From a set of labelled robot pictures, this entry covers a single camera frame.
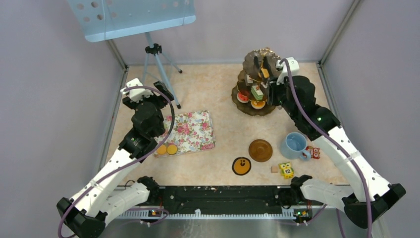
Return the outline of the green layered cake slice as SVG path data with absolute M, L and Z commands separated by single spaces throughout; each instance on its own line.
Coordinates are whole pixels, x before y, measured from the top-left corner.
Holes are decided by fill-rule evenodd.
M 260 87 L 258 85 L 253 85 L 251 87 L 251 94 L 256 101 L 262 101 L 263 100 L 264 94 L 263 94 L 263 91 L 260 89 Z

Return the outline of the round biscuit cookie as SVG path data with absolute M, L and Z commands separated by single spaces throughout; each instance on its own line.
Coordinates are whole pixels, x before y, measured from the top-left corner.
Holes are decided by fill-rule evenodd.
M 270 77 L 268 70 L 267 70 L 267 69 L 265 69 L 265 68 L 260 68 L 260 71 L 259 71 L 259 76 L 260 76 L 262 79 L 267 79 L 267 78 L 269 78 L 269 77 Z

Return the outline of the orange fruit tart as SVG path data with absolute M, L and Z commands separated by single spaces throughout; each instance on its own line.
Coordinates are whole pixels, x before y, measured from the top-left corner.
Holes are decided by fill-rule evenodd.
M 253 100 L 251 100 L 251 106 L 255 110 L 261 110 L 265 107 L 265 105 L 266 105 L 265 101 L 253 101 Z

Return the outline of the white cake slice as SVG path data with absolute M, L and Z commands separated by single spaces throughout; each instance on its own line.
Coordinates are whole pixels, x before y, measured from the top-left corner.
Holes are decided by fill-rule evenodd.
M 253 84 L 253 79 L 246 74 L 246 84 L 247 85 L 252 85 Z

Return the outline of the red sprinkled donut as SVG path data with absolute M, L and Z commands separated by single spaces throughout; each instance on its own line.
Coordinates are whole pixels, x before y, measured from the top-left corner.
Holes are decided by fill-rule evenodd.
M 238 92 L 236 97 L 240 103 L 246 104 L 249 102 L 249 98 L 246 95 L 243 95 L 241 92 Z

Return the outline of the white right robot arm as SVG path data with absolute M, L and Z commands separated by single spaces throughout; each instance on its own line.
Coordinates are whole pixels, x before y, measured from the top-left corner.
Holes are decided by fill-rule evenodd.
M 384 179 L 352 144 L 332 111 L 316 102 L 315 86 L 307 77 L 294 76 L 277 83 L 271 77 L 263 81 L 267 103 L 282 107 L 300 133 L 334 163 L 349 187 L 318 180 L 309 175 L 294 177 L 281 190 L 281 202 L 287 205 L 317 201 L 343 211 L 358 227 L 369 229 L 405 194 L 399 183 Z

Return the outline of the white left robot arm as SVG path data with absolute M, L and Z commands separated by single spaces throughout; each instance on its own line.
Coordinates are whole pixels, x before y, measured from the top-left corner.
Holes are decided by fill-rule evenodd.
M 160 81 L 149 87 L 138 79 L 127 82 L 120 92 L 125 95 L 123 104 L 134 110 L 133 126 L 110 160 L 87 185 L 57 203 L 61 217 L 58 237 L 62 237 L 62 228 L 67 226 L 73 237 L 98 238 L 115 218 L 133 206 L 153 205 L 158 201 L 159 192 L 149 182 L 135 182 L 118 193 L 114 190 L 170 136 L 175 121 L 171 120 L 169 129 L 165 129 L 161 110 L 169 105 L 174 114 L 174 96 Z

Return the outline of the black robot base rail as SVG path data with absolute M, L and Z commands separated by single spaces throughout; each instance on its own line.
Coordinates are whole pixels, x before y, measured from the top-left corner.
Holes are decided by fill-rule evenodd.
M 312 202 L 288 186 L 161 186 L 154 189 L 140 207 L 166 209 L 171 215 L 280 215 L 296 206 L 309 208 Z

